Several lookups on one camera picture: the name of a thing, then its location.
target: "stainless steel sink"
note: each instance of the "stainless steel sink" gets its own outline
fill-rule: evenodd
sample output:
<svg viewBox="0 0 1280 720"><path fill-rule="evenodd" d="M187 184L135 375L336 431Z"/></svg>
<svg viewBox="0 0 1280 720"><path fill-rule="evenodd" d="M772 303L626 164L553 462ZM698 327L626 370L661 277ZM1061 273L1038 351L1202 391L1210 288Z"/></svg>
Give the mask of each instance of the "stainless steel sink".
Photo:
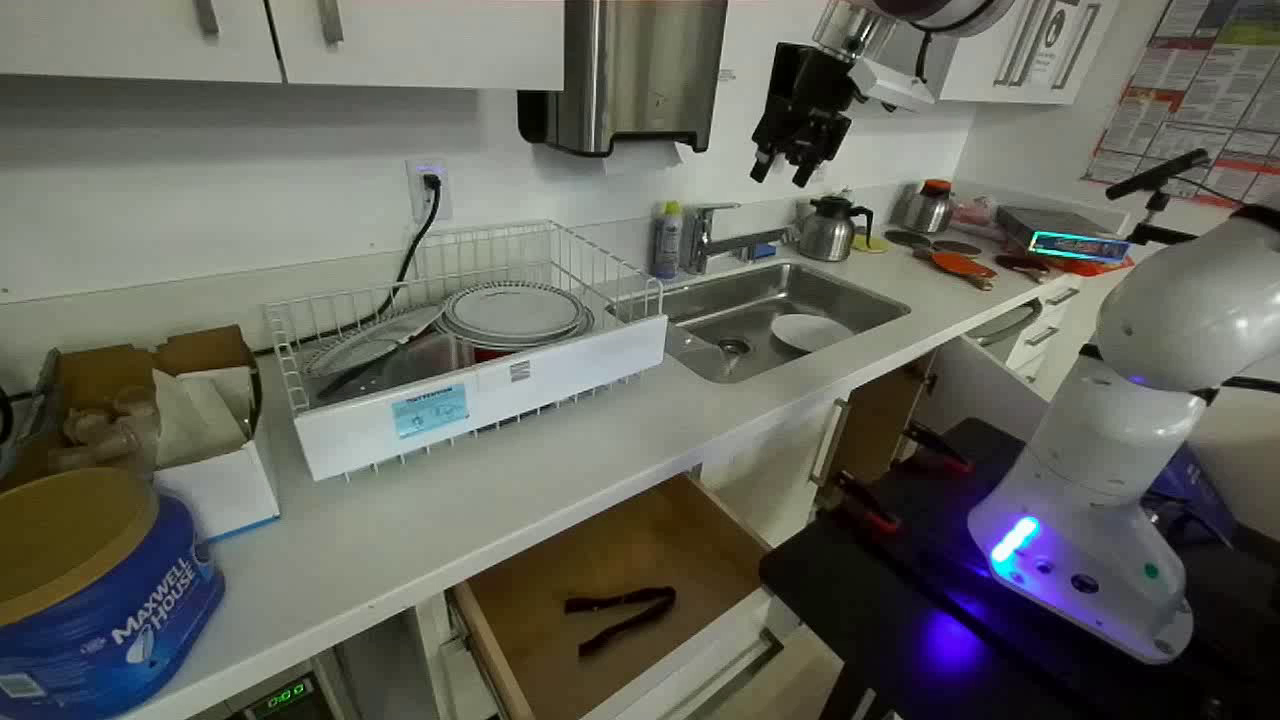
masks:
<svg viewBox="0 0 1280 720"><path fill-rule="evenodd" d="M618 321L631 321L638 307L618 300L611 303ZM666 294L666 355L714 383L741 383L748 375L772 371L800 360L767 327L785 312L816 312L846 332L866 332L887 321L908 317L911 307L845 286L809 263L759 263L732 277L703 277Z"/></svg>

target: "dish drying rack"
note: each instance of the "dish drying rack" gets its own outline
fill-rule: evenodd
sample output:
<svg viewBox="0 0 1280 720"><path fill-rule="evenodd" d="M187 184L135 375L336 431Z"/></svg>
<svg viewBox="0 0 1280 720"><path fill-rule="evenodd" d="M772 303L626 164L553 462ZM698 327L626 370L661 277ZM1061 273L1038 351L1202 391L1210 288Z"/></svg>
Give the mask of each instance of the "dish drying rack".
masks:
<svg viewBox="0 0 1280 720"><path fill-rule="evenodd" d="M336 403L316 400L309 351L369 327L369 317L393 288L400 294L378 317L449 303L449 295L489 286L560 288L593 312L593 332ZM393 288L268 307L268 332L310 481L348 477L491 426L522 421L664 360L664 286L563 226L428 237L403 286Z"/></svg>

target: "faucet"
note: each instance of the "faucet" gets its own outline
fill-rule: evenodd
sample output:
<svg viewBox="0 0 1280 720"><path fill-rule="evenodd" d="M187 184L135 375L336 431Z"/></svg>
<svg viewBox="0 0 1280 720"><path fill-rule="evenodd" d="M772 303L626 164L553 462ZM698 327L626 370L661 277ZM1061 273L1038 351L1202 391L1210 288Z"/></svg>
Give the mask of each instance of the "faucet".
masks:
<svg viewBox="0 0 1280 720"><path fill-rule="evenodd" d="M683 231L679 231L679 273L703 277L706 257L741 253L776 241L776 231L753 231L753 237L727 237L714 241L714 212L734 205L692 205L683 208Z"/></svg>

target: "black table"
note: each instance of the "black table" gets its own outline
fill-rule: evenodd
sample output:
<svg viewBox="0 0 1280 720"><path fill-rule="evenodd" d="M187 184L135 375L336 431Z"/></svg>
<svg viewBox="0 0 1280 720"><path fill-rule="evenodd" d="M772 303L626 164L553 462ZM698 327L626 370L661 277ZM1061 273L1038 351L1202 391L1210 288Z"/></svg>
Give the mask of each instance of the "black table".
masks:
<svg viewBox="0 0 1280 720"><path fill-rule="evenodd" d="M1280 717L1276 570L1260 553L1182 553L1194 639L1177 664L1137 664L987 581L964 516L1021 440L980 421L949 440L975 477L900 470L877 486L905 519L900 538L877 540L833 514L759 566L763 584L845 657L833 717L862 689L908 720Z"/></svg>

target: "paper towel dispenser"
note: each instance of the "paper towel dispenser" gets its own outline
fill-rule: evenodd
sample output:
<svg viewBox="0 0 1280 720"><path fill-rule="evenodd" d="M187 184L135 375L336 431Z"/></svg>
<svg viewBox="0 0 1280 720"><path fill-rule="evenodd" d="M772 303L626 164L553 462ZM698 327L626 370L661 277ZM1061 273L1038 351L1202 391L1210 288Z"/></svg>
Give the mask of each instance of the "paper towel dispenser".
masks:
<svg viewBox="0 0 1280 720"><path fill-rule="evenodd" d="M574 156L614 142L712 143L727 0L563 0L563 93L519 93L519 136Z"/></svg>

